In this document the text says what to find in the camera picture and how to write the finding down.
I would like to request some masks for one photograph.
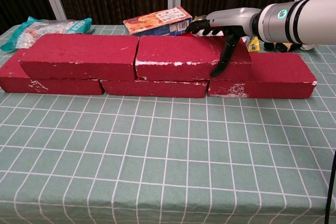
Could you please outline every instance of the plastic bag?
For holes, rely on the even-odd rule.
[[[245,43],[247,50],[249,52],[258,52],[260,51],[259,39],[256,36],[244,36],[242,37],[243,42]]]
[[[28,17],[10,37],[7,43],[0,46],[2,51],[13,51],[29,48],[44,34],[85,34],[91,27],[92,19],[83,20],[45,20]]]

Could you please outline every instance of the stacked bricks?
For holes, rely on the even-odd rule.
[[[296,54],[249,53],[240,41],[211,78],[225,37],[48,34],[0,69],[6,92],[202,98],[306,98],[316,79]]]

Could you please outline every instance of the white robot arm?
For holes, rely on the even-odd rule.
[[[224,71],[243,36],[258,36],[265,42],[336,45],[336,0],[302,0],[271,4],[263,9],[237,8],[210,13],[191,22],[186,32],[223,31],[227,40],[211,76]]]

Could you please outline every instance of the black robotic finger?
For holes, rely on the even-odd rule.
[[[217,35],[219,32],[220,32],[219,29],[214,29],[214,30],[212,31],[212,35]]]
[[[191,30],[191,33],[192,34],[197,34],[200,30],[202,30],[202,29],[201,28],[194,28],[193,30]]]
[[[266,51],[271,51],[271,50],[274,49],[274,47],[275,47],[274,43],[272,43],[272,42],[264,42],[264,49]]]
[[[228,65],[228,62],[220,61],[217,64],[216,68],[211,71],[210,76],[212,78],[219,76],[224,71],[227,65]]]
[[[283,43],[276,43],[275,48],[278,49],[279,52],[287,52],[288,51],[288,47]]]
[[[193,34],[199,32],[202,29],[210,28],[209,20],[207,19],[201,19],[191,22],[188,27],[186,28],[185,32]]]
[[[206,36],[206,35],[208,35],[211,31],[212,31],[212,30],[211,30],[210,28],[206,28],[206,29],[204,29],[204,31],[202,32],[202,35],[203,35],[203,36]]]

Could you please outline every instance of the green checkered tablecloth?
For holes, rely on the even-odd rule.
[[[306,100],[0,89],[0,222],[323,223],[335,54],[336,46],[300,51],[318,79]],[[11,55],[0,52],[0,65]],[[335,223],[335,198],[331,215]]]

